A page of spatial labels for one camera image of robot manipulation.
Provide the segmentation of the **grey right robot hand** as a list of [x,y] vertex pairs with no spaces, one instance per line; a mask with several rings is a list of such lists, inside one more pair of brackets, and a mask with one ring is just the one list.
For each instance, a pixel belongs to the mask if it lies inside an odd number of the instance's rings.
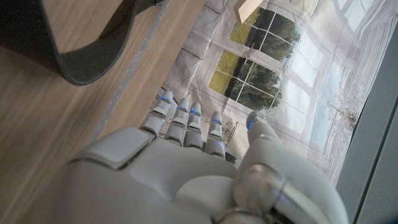
[[181,100],[164,138],[165,92],[140,128],[78,153],[28,219],[35,223],[347,223],[333,184],[257,112],[241,164],[225,158],[221,114],[201,140],[201,107]]

